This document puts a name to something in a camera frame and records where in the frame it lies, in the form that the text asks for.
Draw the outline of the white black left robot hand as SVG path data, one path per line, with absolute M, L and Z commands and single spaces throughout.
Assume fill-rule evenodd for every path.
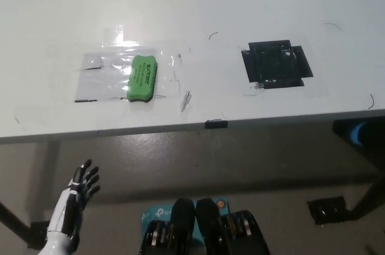
M 78 249 L 83 212 L 92 196 L 100 190 L 98 171 L 98 167 L 92 166 L 91 159 L 75 170 L 56 203 L 47 228 L 46 243 L 39 255 L 68 255 Z

